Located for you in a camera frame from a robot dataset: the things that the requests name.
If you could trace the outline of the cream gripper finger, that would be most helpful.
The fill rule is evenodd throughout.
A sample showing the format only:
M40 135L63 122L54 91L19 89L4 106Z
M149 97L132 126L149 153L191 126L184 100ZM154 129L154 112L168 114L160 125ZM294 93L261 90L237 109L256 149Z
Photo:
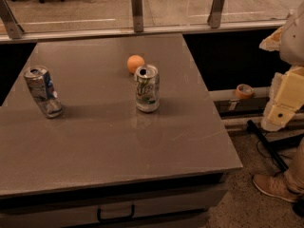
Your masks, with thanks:
M263 39L259 44L259 47L267 51L279 51L282 30L283 27L280 27L267 38Z
M284 74L275 74L260 124L264 130L278 131L303 105L304 67L292 66Z

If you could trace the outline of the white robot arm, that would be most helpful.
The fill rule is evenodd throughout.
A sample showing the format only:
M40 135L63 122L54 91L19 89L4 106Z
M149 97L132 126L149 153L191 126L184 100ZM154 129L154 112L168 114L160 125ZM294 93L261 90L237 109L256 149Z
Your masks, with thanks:
M284 74L275 74L261 120L264 130L278 131L304 105L304 2L259 47L278 51L280 59L291 66Z

